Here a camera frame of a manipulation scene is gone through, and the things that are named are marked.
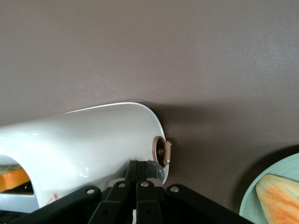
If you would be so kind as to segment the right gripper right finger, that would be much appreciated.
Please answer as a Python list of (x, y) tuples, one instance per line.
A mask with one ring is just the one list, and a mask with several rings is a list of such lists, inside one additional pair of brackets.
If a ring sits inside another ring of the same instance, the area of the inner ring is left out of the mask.
[(137, 162), (136, 222), (138, 224), (248, 224), (249, 220), (182, 185), (164, 189), (154, 161)]

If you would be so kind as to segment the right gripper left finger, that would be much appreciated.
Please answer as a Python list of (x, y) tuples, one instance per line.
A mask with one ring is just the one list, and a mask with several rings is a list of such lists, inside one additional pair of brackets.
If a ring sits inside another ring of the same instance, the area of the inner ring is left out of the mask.
[(2, 224), (130, 224), (133, 221), (132, 194), (138, 161), (130, 161), (125, 178), (112, 180), (101, 191), (84, 186), (32, 213), (1, 211)]

